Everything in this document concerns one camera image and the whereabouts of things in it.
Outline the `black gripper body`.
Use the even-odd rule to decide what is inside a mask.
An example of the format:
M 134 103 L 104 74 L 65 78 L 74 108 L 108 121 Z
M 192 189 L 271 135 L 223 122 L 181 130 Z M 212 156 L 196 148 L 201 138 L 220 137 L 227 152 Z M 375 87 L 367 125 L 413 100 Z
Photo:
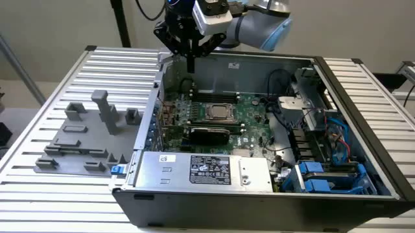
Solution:
M 168 25 L 172 25 L 173 23 L 176 24 L 181 23 L 184 25 L 184 27 L 188 30 L 192 43 L 192 39 L 201 35 L 192 15 L 196 1 L 165 0 L 164 3 L 165 3 L 164 21 L 167 22 Z

